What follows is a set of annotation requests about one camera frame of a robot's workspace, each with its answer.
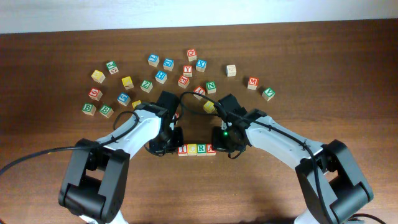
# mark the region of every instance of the wooden table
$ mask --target wooden table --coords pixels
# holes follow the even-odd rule
[[[95,140],[112,131],[116,114],[131,110],[116,98],[155,101],[162,90],[177,95],[186,50],[208,62],[194,71],[186,90],[217,83],[218,100],[233,93],[248,110],[258,108],[278,123],[310,139],[343,141],[374,191],[360,212],[388,223],[398,220],[398,20],[309,22],[173,29],[99,30],[0,35],[0,165],[52,147]],[[149,54],[175,60],[164,85]],[[114,60],[120,70],[106,71]],[[225,67],[238,74],[227,78]],[[103,71],[102,85],[90,75]],[[131,76],[126,91],[122,77]],[[260,90],[272,87],[269,102],[246,88],[248,77]],[[143,79],[153,81],[146,93]],[[83,104],[98,87],[101,102],[115,114],[88,116]],[[203,111],[205,101],[187,96]],[[219,118],[186,114],[178,123],[186,142],[210,142]],[[71,152],[23,162],[0,177],[0,217],[10,223],[83,223],[58,205],[57,197]],[[293,170],[270,154],[247,148],[241,157],[155,157],[144,149],[130,161],[122,211],[130,223],[238,223],[294,217],[305,210]]]

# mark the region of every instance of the wooden block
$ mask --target wooden block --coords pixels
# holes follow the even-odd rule
[[[125,93],[120,93],[118,101],[121,105],[127,106],[130,103],[130,96]]]
[[[184,65],[183,75],[185,77],[192,77],[192,65]]]
[[[145,92],[149,93],[152,90],[152,87],[154,87],[152,85],[152,82],[148,81],[148,80],[144,80],[141,84],[141,90],[144,90]]]
[[[85,103],[85,105],[83,106],[82,112],[88,115],[94,115],[96,111],[96,108],[94,105],[92,105],[91,103]]]
[[[102,83],[105,80],[105,75],[104,73],[95,70],[93,72],[93,74],[91,75],[91,77],[93,78],[94,81],[98,82],[98,83]]]
[[[188,156],[187,145],[183,145],[177,148],[178,156]]]
[[[112,62],[108,62],[106,64],[106,68],[108,69],[108,71],[110,72],[110,74],[115,74],[116,72],[118,72],[118,68],[116,66],[116,63],[114,61]]]
[[[182,88],[186,88],[188,84],[189,84],[189,78],[182,75],[178,80],[178,85]]]
[[[249,83],[248,83],[248,89],[249,90],[256,90],[257,86],[259,85],[259,79],[258,78],[249,78]]]
[[[165,59],[163,62],[163,68],[168,71],[172,71],[174,68],[174,60],[172,59]]]
[[[125,89],[128,90],[128,89],[134,88],[134,85],[132,84],[131,77],[122,78],[122,82],[123,82],[123,86],[125,87]]]
[[[206,156],[215,156],[216,151],[213,150],[213,146],[211,144],[206,145]]]
[[[194,90],[194,92],[195,92],[195,93],[202,94],[202,95],[206,95],[205,89],[202,88],[202,87],[200,87],[200,86],[198,86],[198,87]],[[198,100],[201,100],[201,99],[202,99],[202,97],[201,97],[201,96],[198,96],[198,95],[194,95],[194,97],[196,97]]]
[[[178,113],[175,113],[173,119],[177,119],[179,117],[180,117],[180,115]]]
[[[206,155],[206,145],[205,144],[198,144],[198,156],[205,156]]]
[[[262,95],[261,95],[264,99],[266,99],[267,101],[269,101],[270,99],[272,99],[272,97],[274,97],[275,96],[275,91],[273,90],[273,89],[271,89],[271,88],[268,88],[268,89],[266,89],[266,90],[264,90],[263,92],[262,92]]]
[[[188,61],[193,61],[197,59],[197,51],[195,49],[187,50]]]
[[[157,67],[157,64],[159,64],[160,58],[159,56],[155,54],[151,54],[148,58],[148,63],[149,65],[152,65],[153,67]]]
[[[236,67],[235,65],[227,65],[226,66],[226,76],[232,77],[236,75]]]
[[[167,80],[167,74],[165,72],[158,71],[157,74],[155,75],[155,79],[161,84],[164,84]]]
[[[214,103],[207,101],[204,105],[203,105],[203,109],[207,112],[207,113],[212,113],[216,108],[214,108]]]
[[[188,156],[197,155],[197,145],[196,144],[187,144]]]
[[[102,92],[100,90],[97,90],[96,88],[92,88],[88,94],[88,96],[93,99],[99,101],[102,96]]]
[[[132,104],[132,108],[136,109],[136,106],[141,104],[141,100],[137,100],[135,102],[132,102],[131,104]]]
[[[207,62],[204,60],[198,60],[197,62],[197,71],[205,72]]]
[[[109,118],[113,114],[112,108],[108,105],[103,105],[101,109],[99,109],[99,112],[106,118]]]
[[[215,93],[217,90],[216,83],[215,82],[206,82],[206,89],[207,89],[207,94]]]

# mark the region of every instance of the wood grain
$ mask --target wood grain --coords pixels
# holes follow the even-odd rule
[[[186,50],[208,62],[194,71],[187,90],[214,80],[214,100],[233,93],[248,110],[258,108],[310,139],[343,141],[371,184],[375,198],[360,212],[388,223],[398,219],[398,20],[309,22],[172,29],[100,30],[0,36],[0,166],[23,155],[95,140],[112,131],[116,114],[132,109],[116,98],[155,101],[162,90],[177,95]],[[149,54],[175,60],[164,85]],[[110,75],[105,62],[120,72]],[[236,77],[225,66],[235,64]],[[103,71],[102,85],[90,75]],[[122,77],[131,76],[126,91]],[[248,77],[260,90],[246,88]],[[154,83],[150,93],[139,84]],[[115,114],[81,112],[91,88]],[[276,94],[266,102],[261,90]],[[202,111],[204,100],[187,96]],[[190,143],[210,142],[218,118],[186,114],[178,123]],[[0,217],[10,223],[83,223],[58,205],[70,152],[38,157],[0,177]],[[129,223],[238,223],[294,217],[305,209],[295,172],[254,148],[232,161],[215,157],[155,157],[140,150],[130,162],[122,211]]]

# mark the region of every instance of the white wall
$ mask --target white wall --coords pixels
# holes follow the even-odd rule
[[[0,0],[0,33],[398,17],[398,0]]]

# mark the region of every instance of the alphabet block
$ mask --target alphabet block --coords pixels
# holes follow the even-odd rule
[[[128,90],[128,89],[134,88],[134,85],[132,84],[131,77],[122,78],[122,82],[123,82],[123,86],[125,87],[125,89]]]
[[[207,112],[207,113],[212,113],[216,108],[214,108],[214,103],[207,101],[205,103],[205,105],[203,105],[203,109]]]
[[[206,145],[206,156],[215,156],[216,151],[213,150],[213,146],[211,144]]]
[[[144,90],[145,92],[149,93],[152,90],[152,87],[154,87],[152,85],[152,82],[148,81],[148,80],[144,80],[141,84],[141,90]]]
[[[157,67],[157,64],[159,64],[160,58],[159,56],[155,54],[151,54],[148,58],[148,63],[149,65],[152,65],[153,67]]]
[[[194,92],[195,92],[195,93],[202,94],[202,95],[206,95],[205,89],[202,88],[202,87],[200,87],[200,86],[198,86],[198,87],[194,90]],[[194,97],[198,98],[198,100],[201,100],[201,99],[202,99],[202,97],[201,97],[201,96],[198,96],[198,95],[194,95]]]
[[[96,88],[92,88],[88,94],[88,96],[93,99],[99,101],[102,96],[102,92],[100,90],[97,90]]]
[[[130,103],[130,100],[130,96],[125,93],[121,93],[118,97],[119,103],[124,106],[127,106]]]
[[[207,94],[215,93],[217,90],[216,83],[215,82],[206,82],[206,89],[207,89]]]
[[[189,84],[189,78],[182,75],[178,80],[178,85],[182,88],[186,88],[188,84]]]
[[[184,65],[183,75],[185,77],[192,77],[192,65]]]
[[[193,61],[197,59],[197,51],[195,49],[187,50],[188,61]]]
[[[269,101],[270,99],[272,99],[272,97],[275,96],[275,91],[271,88],[268,88],[268,89],[264,90],[264,92],[262,92],[261,96],[264,99],[266,99],[267,101]]]
[[[106,64],[106,68],[108,69],[108,71],[110,72],[110,74],[115,74],[116,72],[118,72],[118,68],[116,66],[116,63],[114,61],[112,62],[108,62]]]
[[[131,104],[132,104],[132,108],[136,109],[136,106],[141,104],[141,100],[137,100],[135,102],[132,102]]]
[[[105,75],[104,73],[95,70],[93,72],[93,74],[91,75],[91,77],[93,78],[94,81],[98,82],[98,83],[102,83],[105,80]]]
[[[181,147],[177,148],[177,154],[178,156],[187,156],[188,151],[187,151],[187,145],[183,145]]]
[[[187,151],[188,151],[188,156],[197,155],[197,145],[196,144],[188,144]]]
[[[236,67],[235,65],[227,65],[226,66],[226,76],[232,77],[236,75]]]
[[[155,75],[155,79],[161,84],[164,84],[167,80],[167,74],[165,72],[158,71],[157,74]]]
[[[253,77],[249,78],[248,89],[256,90],[258,85],[259,85],[259,79],[258,78],[253,78]]]
[[[113,114],[112,108],[108,105],[103,105],[101,109],[99,109],[99,112],[106,118],[109,118]]]
[[[88,115],[94,115],[95,113],[95,106],[92,105],[91,103],[85,103],[85,105],[83,106],[82,112]]]
[[[205,144],[198,144],[198,156],[205,156],[206,155],[206,145]]]
[[[198,60],[197,62],[197,71],[205,72],[207,62],[205,60]]]
[[[174,60],[172,59],[165,59],[163,62],[163,68],[168,71],[172,71],[174,68]]]

